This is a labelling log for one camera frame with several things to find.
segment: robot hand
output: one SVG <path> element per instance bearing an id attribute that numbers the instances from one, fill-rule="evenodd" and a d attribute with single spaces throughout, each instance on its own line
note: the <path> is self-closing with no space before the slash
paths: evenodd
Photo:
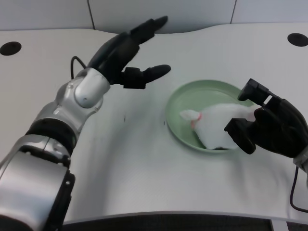
<path id="1" fill-rule="evenodd" d="M 154 37 L 155 31 L 159 30 L 167 22 L 164 16 L 147 22 L 132 29 L 130 33 L 121 33 L 106 42 L 97 51 L 88 64 L 88 68 L 94 68 L 112 84 L 123 85 L 124 88 L 144 89 L 145 85 L 168 73 L 169 65 L 160 65 L 148 68 L 141 72 L 140 69 L 123 68 L 137 54 L 139 45 Z"/>
<path id="2" fill-rule="evenodd" d="M 267 104 L 264 101 L 271 96 Z M 308 127 L 303 115 L 287 100 L 281 99 L 250 79 L 238 100 L 251 100 L 261 106 L 255 122 L 233 118 L 225 127 L 234 142 L 252 154 L 256 145 L 274 153 L 295 158 L 308 146 Z"/>

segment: table surface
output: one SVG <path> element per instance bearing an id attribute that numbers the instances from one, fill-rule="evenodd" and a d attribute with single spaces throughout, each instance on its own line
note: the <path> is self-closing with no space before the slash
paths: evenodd
<path id="1" fill-rule="evenodd" d="M 290 33 L 308 35 L 308 24 L 223 25 L 143 44 L 129 66 L 169 64 L 172 70 L 145 90 L 112 86 L 105 95 L 72 156 L 77 180 L 65 220 L 173 211 L 308 223 L 307 214 L 289 205 L 292 159 L 262 148 L 252 155 L 192 150 L 171 134 L 164 115 L 168 98 L 185 83 L 215 79 L 242 88 L 253 78 L 308 118 L 308 46 L 291 45 Z M 86 29 L 0 32 L 0 45 L 22 44 L 16 55 L 0 55 L 0 158 L 69 81 L 71 57 L 88 62 L 113 36 Z M 294 201 L 308 208 L 302 171 Z"/>

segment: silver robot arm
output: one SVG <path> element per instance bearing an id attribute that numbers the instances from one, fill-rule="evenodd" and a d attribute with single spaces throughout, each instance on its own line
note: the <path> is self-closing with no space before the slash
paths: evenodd
<path id="1" fill-rule="evenodd" d="M 106 42 L 86 69 L 62 85 L 29 131 L 0 163 L 0 230 L 55 231 L 62 227 L 75 183 L 71 155 L 87 119 L 102 106 L 110 85 L 144 89 L 168 73 L 168 65 L 123 68 L 167 17 L 139 25 Z"/>
<path id="2" fill-rule="evenodd" d="M 61 86 L 55 101 L 41 110 L 1 163 L 1 225 L 40 231 L 62 224 L 75 182 L 68 170 L 73 148 L 109 89 L 107 79 L 88 68 Z"/>

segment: light green bowl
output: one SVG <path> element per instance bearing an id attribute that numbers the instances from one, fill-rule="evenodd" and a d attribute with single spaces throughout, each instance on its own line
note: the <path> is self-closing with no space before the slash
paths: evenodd
<path id="1" fill-rule="evenodd" d="M 237 103 L 252 106 L 250 100 L 238 101 L 240 90 L 228 83 L 216 80 L 199 80 L 178 88 L 170 97 L 166 106 L 166 120 L 173 134 L 184 144 L 208 153 L 225 153 L 229 150 L 206 149 L 191 128 L 190 121 L 180 117 L 180 112 L 187 109 L 202 111 L 218 103 Z"/>

